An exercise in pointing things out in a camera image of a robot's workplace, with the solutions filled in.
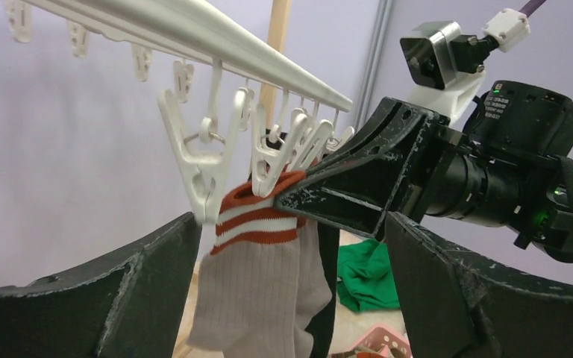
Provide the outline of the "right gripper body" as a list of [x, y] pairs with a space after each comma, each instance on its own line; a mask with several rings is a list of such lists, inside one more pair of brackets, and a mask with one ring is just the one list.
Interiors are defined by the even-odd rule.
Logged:
[[449, 127], [450, 121], [444, 116], [437, 119], [428, 141], [425, 142], [425, 149], [404, 179], [407, 191], [402, 195], [400, 212], [418, 223], [435, 201], [436, 192], [441, 187], [440, 181], [460, 151], [463, 135]]

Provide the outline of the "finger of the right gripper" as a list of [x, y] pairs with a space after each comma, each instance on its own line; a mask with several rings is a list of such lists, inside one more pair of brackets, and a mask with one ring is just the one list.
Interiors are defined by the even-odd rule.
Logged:
[[382, 237], [383, 222], [402, 181], [435, 129], [432, 110], [383, 98], [343, 147], [279, 194], [274, 207], [357, 236]]

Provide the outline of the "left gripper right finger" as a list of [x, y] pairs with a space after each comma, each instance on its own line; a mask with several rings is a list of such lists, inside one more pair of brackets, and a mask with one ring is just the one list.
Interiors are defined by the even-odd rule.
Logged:
[[400, 213], [385, 225], [415, 357], [573, 357], [573, 285], [450, 242]]

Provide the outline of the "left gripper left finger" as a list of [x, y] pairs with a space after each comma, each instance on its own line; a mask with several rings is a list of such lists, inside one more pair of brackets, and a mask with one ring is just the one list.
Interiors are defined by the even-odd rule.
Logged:
[[170, 357], [200, 238], [185, 213], [79, 266], [0, 287], [0, 357]]

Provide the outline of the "grey orange striped sock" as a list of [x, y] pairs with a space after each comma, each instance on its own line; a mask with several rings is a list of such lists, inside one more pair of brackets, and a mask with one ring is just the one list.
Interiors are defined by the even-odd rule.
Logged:
[[313, 263], [313, 239], [307, 230], [307, 223], [297, 229], [300, 244], [300, 271], [295, 305], [294, 343], [296, 357], [310, 357], [313, 338], [306, 331], [316, 310], [322, 305], [321, 298], [316, 297], [314, 274], [311, 273]]

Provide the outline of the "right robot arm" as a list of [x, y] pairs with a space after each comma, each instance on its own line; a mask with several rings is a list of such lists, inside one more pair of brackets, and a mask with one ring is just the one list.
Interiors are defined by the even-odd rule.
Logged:
[[434, 110], [383, 98], [275, 206], [375, 238], [394, 212], [506, 226], [518, 247], [573, 263], [573, 101], [515, 81], [497, 81], [474, 101], [457, 131]]

